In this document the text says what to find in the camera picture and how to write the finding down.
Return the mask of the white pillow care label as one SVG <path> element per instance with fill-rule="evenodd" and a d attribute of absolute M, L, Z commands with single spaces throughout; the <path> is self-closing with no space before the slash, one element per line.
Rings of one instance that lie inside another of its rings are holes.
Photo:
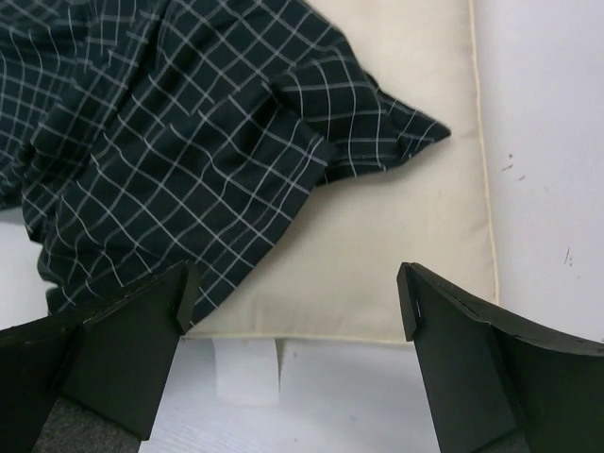
<path fill-rule="evenodd" d="M 279 362 L 274 339 L 213 339 L 216 392 L 233 405 L 279 402 Z"/>

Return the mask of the cream white pillow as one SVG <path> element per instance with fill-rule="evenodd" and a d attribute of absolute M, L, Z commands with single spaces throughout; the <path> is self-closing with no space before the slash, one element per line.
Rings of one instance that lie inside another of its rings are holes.
<path fill-rule="evenodd" d="M 396 276 L 418 262 L 496 302 L 471 1 L 317 1 L 380 87 L 451 129 L 403 166 L 312 193 L 193 338 L 402 344 Z"/>

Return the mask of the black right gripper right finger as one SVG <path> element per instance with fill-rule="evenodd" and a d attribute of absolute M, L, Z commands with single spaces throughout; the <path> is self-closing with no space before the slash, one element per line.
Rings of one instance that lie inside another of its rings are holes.
<path fill-rule="evenodd" d="M 418 263 L 397 286 L 443 452 L 600 452 L 603 345 L 482 300 Z"/>

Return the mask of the dark plaid pillowcase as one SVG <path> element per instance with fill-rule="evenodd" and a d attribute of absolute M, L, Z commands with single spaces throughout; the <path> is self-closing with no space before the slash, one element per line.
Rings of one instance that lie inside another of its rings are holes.
<path fill-rule="evenodd" d="M 450 135 L 303 1 L 5 1 L 1 205 L 57 314 L 176 263 L 221 305 L 313 189 Z"/>

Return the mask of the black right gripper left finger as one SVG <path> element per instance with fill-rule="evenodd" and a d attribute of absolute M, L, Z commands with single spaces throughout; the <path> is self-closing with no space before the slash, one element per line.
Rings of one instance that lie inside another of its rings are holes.
<path fill-rule="evenodd" d="M 184 262 L 106 300 L 2 330 L 2 451 L 139 451 L 199 283 Z"/>

